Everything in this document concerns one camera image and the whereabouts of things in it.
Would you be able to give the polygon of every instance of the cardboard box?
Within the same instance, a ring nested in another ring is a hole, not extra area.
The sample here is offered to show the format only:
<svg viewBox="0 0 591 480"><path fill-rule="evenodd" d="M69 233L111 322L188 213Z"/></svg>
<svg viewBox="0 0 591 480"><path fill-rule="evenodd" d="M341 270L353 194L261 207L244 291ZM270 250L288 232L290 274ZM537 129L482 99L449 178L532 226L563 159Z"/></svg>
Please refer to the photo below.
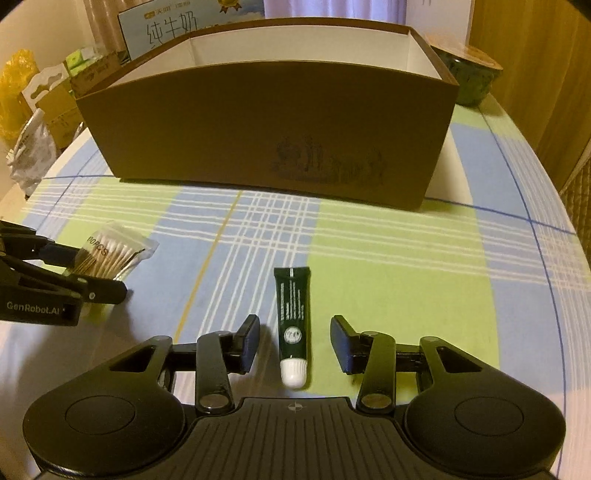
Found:
<svg viewBox="0 0 591 480"><path fill-rule="evenodd" d="M70 145L76 128L82 122L82 115L70 89L70 80L66 79L37 102L37 106L45 113L47 128L59 149Z"/></svg>
<svg viewBox="0 0 591 480"><path fill-rule="evenodd" d="M78 99L114 175L415 209L457 83L411 28L335 18L198 30Z"/></svg>
<svg viewBox="0 0 591 480"><path fill-rule="evenodd" d="M119 57L115 51L96 60L70 79L74 94L76 96L85 95L92 87L114 74L120 68Z"/></svg>

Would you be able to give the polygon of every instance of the plastic bag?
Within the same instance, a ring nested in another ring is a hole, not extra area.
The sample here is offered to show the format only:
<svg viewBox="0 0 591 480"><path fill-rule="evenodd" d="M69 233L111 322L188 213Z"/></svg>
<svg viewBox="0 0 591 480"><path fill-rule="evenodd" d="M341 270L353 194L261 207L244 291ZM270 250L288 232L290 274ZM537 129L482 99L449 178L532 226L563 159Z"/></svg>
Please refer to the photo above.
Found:
<svg viewBox="0 0 591 480"><path fill-rule="evenodd" d="M58 157L56 143L38 108L18 137L14 150L8 152L10 178L25 195L31 196Z"/></svg>
<svg viewBox="0 0 591 480"><path fill-rule="evenodd" d="M6 63L0 75L0 137L14 146L31 112L21 104L20 93L39 73L32 51L19 50Z"/></svg>
<svg viewBox="0 0 591 480"><path fill-rule="evenodd" d="M151 257L158 242L117 222L93 233L74 259L71 273L121 280L142 260Z"/></svg>

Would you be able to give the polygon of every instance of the open box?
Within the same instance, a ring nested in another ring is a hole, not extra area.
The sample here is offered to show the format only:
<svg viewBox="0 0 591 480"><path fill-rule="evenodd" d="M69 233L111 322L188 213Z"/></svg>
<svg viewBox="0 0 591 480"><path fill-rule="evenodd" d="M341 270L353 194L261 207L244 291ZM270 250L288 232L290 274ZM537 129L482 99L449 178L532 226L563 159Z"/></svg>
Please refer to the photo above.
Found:
<svg viewBox="0 0 591 480"><path fill-rule="evenodd" d="M292 18L192 32L77 100L113 174L419 207L457 83L410 27Z"/></svg>

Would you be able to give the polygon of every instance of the yellow plastic bag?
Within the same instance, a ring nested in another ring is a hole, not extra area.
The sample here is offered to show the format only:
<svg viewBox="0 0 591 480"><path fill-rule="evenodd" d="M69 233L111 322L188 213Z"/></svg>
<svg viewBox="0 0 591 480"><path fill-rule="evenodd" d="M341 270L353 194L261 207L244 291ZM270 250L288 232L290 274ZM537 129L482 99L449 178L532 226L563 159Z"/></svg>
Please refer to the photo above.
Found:
<svg viewBox="0 0 591 480"><path fill-rule="evenodd" d="M0 137L9 148L16 143L21 129L31 117L19 98L39 68L30 50L19 50L6 63L0 76Z"/></svg>

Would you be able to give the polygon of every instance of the metal screw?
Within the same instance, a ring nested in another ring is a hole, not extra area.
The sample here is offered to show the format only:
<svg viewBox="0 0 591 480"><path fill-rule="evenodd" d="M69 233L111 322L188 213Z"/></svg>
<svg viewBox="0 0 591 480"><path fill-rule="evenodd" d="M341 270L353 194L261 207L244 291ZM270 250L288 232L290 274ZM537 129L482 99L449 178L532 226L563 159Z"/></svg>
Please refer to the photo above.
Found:
<svg viewBox="0 0 591 480"><path fill-rule="evenodd" d="M381 410L388 408L392 404L392 399L382 393L369 393L361 399L361 403L372 410Z"/></svg>
<svg viewBox="0 0 591 480"><path fill-rule="evenodd" d="M201 397L199 403L203 408L207 408L208 410L216 410L218 408L224 408L230 403L227 396L220 395L219 393L210 393L209 395L205 395Z"/></svg>

